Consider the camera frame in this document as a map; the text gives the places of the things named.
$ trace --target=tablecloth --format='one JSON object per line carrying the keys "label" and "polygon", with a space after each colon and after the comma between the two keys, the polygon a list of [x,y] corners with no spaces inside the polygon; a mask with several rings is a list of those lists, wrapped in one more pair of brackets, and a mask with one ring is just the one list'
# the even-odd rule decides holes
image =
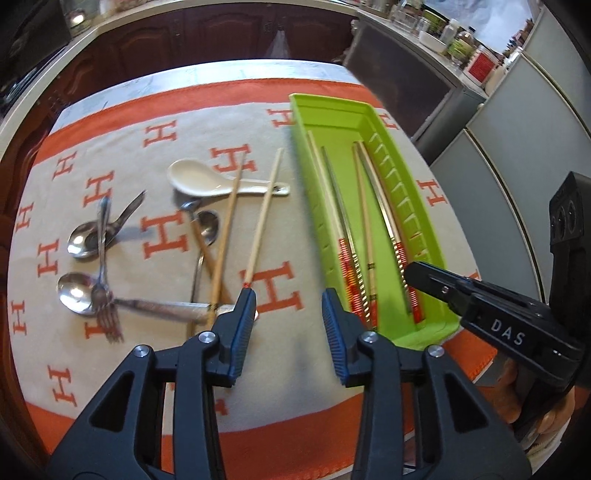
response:
{"label": "tablecloth", "polygon": [[[305,191],[298,175],[288,95],[338,96],[375,106],[423,194],[446,267],[478,275],[461,227],[430,170],[371,93],[360,85],[318,80],[258,79],[171,90],[86,116],[42,145],[22,196],[8,280],[15,366],[35,425],[49,451],[99,386],[139,343],[170,348],[185,340],[182,324],[119,310],[125,342],[109,344],[94,320],[61,305],[57,279],[69,271],[96,274],[98,261],[78,262],[65,246],[71,231],[112,199],[112,217],[141,190],[144,204],[108,250],[115,294],[188,301],[198,249],[166,169],[195,158],[232,175],[247,152],[244,177],[266,179],[278,147],[287,147],[278,181],[288,197],[271,203],[253,288],[260,319],[243,376],[217,389],[216,411],[230,479],[321,478],[350,468],[361,391],[335,377],[320,314],[322,272]],[[225,214],[227,200],[207,206]],[[260,197],[241,196],[230,238],[225,281],[234,297],[246,268]],[[201,299],[209,282],[203,276]],[[495,351],[460,331],[446,349],[471,378]],[[167,390],[163,465],[171,469],[173,385]]]}

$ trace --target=stainless steel spoon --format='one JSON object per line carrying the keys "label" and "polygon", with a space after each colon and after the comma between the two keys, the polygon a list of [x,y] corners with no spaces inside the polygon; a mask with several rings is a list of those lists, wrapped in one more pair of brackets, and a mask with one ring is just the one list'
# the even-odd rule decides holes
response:
{"label": "stainless steel spoon", "polygon": [[[72,272],[62,275],[57,281],[57,294],[60,301],[71,311],[86,317],[96,316],[95,306],[92,304],[92,287],[96,279],[85,273]],[[209,304],[190,303],[182,301],[148,301],[125,300],[113,298],[116,305],[126,307],[136,312],[165,316],[177,322],[205,323]],[[231,312],[234,305],[221,305],[219,314]]]}
{"label": "stainless steel spoon", "polygon": [[[108,246],[115,239],[131,214],[142,204],[145,195],[146,191],[144,190],[131,201],[117,220],[107,224],[105,246]],[[99,242],[96,234],[96,222],[86,222],[78,226],[68,239],[67,250],[74,258],[97,256],[99,254]]]}
{"label": "stainless steel spoon", "polygon": [[[201,199],[192,200],[190,202],[183,203],[181,210],[188,212],[192,220],[197,220],[201,226],[201,235],[207,243],[207,246],[214,243],[219,232],[219,217],[217,213],[211,210],[202,210],[195,215],[195,210],[201,205]],[[201,271],[203,269],[204,254],[199,254],[197,260],[197,267],[195,268],[195,274],[193,276],[193,289],[191,290],[191,302],[198,300],[199,296],[199,284],[201,282]],[[191,338],[196,333],[196,322],[191,322],[187,325],[187,339]]]}

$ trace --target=fork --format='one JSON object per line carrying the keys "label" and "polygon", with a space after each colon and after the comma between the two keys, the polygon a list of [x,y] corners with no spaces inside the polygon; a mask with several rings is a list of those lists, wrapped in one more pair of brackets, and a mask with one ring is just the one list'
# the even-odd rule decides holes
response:
{"label": "fork", "polygon": [[109,221],[111,211],[111,200],[103,197],[99,203],[96,221],[96,233],[99,247],[99,278],[92,288],[90,299],[95,306],[97,323],[105,331],[109,343],[119,342],[123,339],[119,330],[119,315],[113,304],[113,294],[107,285],[107,267],[105,258],[106,225]]}

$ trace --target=gray refrigerator door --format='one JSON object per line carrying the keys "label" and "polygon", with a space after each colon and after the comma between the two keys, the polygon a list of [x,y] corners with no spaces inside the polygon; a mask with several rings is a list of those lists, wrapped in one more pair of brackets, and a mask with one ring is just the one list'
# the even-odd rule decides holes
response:
{"label": "gray refrigerator door", "polygon": [[549,292],[553,257],[548,203],[571,170],[591,176],[587,131],[553,84],[524,56],[467,128],[515,200],[544,291]]}
{"label": "gray refrigerator door", "polygon": [[541,299],[516,213],[468,132],[456,137],[431,170],[462,225],[482,280]]}
{"label": "gray refrigerator door", "polygon": [[591,74],[553,15],[544,8],[524,51],[545,70],[591,128]]}

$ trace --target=white ceramic spoon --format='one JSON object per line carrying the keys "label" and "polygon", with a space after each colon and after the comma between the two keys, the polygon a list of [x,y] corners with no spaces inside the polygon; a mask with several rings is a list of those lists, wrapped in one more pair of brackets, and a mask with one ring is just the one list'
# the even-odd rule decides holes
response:
{"label": "white ceramic spoon", "polygon": [[[193,197],[219,197],[230,195],[232,191],[232,178],[226,177],[191,158],[183,158],[174,162],[168,167],[167,177],[175,189]],[[241,179],[238,193],[262,195],[268,188],[268,180]],[[289,193],[289,184],[275,183],[273,195],[284,197]]]}

